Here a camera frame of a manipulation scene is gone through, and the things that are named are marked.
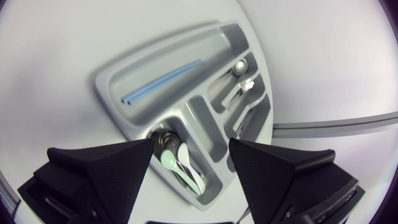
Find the spoon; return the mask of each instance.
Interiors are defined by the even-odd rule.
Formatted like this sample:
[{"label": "spoon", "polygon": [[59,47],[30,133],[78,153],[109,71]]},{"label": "spoon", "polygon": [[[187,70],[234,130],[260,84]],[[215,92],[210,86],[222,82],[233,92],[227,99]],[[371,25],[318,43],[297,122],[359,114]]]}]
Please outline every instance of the spoon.
[{"label": "spoon", "polygon": [[191,172],[191,175],[192,175],[193,179],[195,180],[195,182],[197,183],[200,192],[203,194],[206,189],[205,183],[200,178],[199,174],[191,166],[191,163],[189,161],[188,147],[184,142],[181,143],[180,147],[178,148],[177,157],[178,157],[178,160],[182,163],[182,165],[184,165],[186,168],[188,168],[188,170]]},{"label": "spoon", "polygon": [[197,184],[194,183],[194,181],[191,178],[189,178],[189,176],[186,173],[184,173],[180,168],[178,168],[175,156],[170,150],[165,149],[162,152],[160,161],[166,169],[174,171],[176,174],[178,174],[192,188],[192,190],[195,191],[197,195],[201,195],[201,192]]}]

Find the metal spoon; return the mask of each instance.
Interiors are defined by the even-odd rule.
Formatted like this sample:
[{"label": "metal spoon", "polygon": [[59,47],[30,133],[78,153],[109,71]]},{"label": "metal spoon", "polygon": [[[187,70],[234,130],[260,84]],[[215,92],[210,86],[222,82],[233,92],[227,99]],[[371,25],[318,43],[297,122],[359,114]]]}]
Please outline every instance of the metal spoon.
[{"label": "metal spoon", "polygon": [[197,183],[200,192],[203,194],[206,189],[205,183],[200,178],[199,174],[191,166],[191,163],[189,161],[188,147],[185,143],[181,143],[181,145],[177,151],[177,155],[178,155],[178,160],[182,163],[182,165],[184,165],[186,168],[188,168],[188,170],[191,172],[191,175],[192,175],[194,181]]},{"label": "metal spoon", "polygon": [[242,58],[231,68],[231,73],[236,76],[241,76],[245,74],[247,70],[248,70],[248,62],[244,58]]},{"label": "metal spoon", "polygon": [[197,195],[201,195],[201,192],[197,184],[194,183],[194,181],[191,178],[189,178],[189,176],[186,173],[184,173],[180,168],[178,168],[175,156],[173,155],[172,152],[170,152],[170,150],[165,149],[162,152],[160,161],[166,169],[174,171],[176,174],[178,174],[192,188],[192,190]]}]

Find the utensil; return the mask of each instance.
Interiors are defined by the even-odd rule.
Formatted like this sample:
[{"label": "utensil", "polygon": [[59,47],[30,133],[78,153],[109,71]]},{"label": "utensil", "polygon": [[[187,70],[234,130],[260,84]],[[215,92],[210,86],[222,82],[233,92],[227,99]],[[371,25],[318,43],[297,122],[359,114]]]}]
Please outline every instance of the utensil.
[{"label": "utensil", "polygon": [[206,189],[205,183],[203,182],[202,178],[200,178],[199,174],[191,166],[191,163],[189,161],[188,147],[184,142],[181,143],[177,151],[177,155],[178,160],[182,163],[182,165],[184,165],[191,172],[194,181],[197,183],[200,192],[203,194]]},{"label": "utensil", "polygon": [[178,174],[197,195],[201,195],[201,192],[197,184],[194,183],[194,181],[191,178],[189,178],[189,176],[186,173],[184,173],[180,168],[178,168],[176,158],[170,150],[165,149],[162,152],[160,161],[166,169],[174,171],[176,174]]},{"label": "utensil", "polygon": [[247,91],[251,90],[254,87],[254,81],[250,81],[243,85],[239,85],[241,88],[236,92],[236,94],[232,97],[231,101],[226,105],[226,109],[228,110],[238,99]]},{"label": "utensil", "polygon": [[131,105],[133,102],[135,102],[139,98],[156,90],[157,88],[164,86],[165,84],[172,81],[173,79],[179,77],[180,75],[183,75],[184,73],[189,72],[190,70],[193,70],[194,68],[199,67],[200,65],[203,65],[204,63],[205,62],[200,59],[195,60],[191,63],[188,63],[178,69],[175,69],[172,72],[169,72],[169,73],[151,81],[150,83],[140,87],[139,89],[127,94],[125,97],[123,97],[121,99],[121,101],[122,101],[122,103],[128,103],[129,105]]},{"label": "utensil", "polygon": [[244,58],[242,58],[231,68],[231,73],[236,76],[241,76],[245,74],[247,70],[248,70],[248,62]]},{"label": "utensil", "polygon": [[[162,155],[163,149],[165,148],[164,146],[169,147],[169,149],[171,148],[172,153],[175,156],[177,156],[177,150],[178,150],[178,147],[180,146],[180,140],[174,132],[166,130],[166,129],[160,129],[160,130],[155,131],[151,137],[155,141],[154,155],[156,158],[158,158],[158,160],[160,160],[160,156]],[[187,170],[184,168],[184,166],[179,161],[177,161],[177,165],[185,173],[188,173]],[[173,172],[173,174],[183,187],[188,186],[187,183],[179,175],[177,175],[174,172]]]}]

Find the gray plastic tray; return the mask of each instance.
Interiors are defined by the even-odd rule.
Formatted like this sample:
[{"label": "gray plastic tray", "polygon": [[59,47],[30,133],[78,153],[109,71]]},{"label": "gray plastic tray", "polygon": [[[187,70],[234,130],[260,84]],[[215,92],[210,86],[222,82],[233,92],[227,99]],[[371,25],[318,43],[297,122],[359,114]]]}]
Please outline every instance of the gray plastic tray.
[{"label": "gray plastic tray", "polygon": [[[245,58],[249,68],[236,77],[230,68]],[[232,105],[240,86],[252,89]],[[270,111],[263,77],[237,22],[191,30],[128,55],[102,70],[96,90],[130,140],[156,129],[175,131],[188,146],[192,166],[204,175],[196,195],[152,156],[151,166],[183,198],[206,210],[236,177],[229,138],[255,141]]]}]

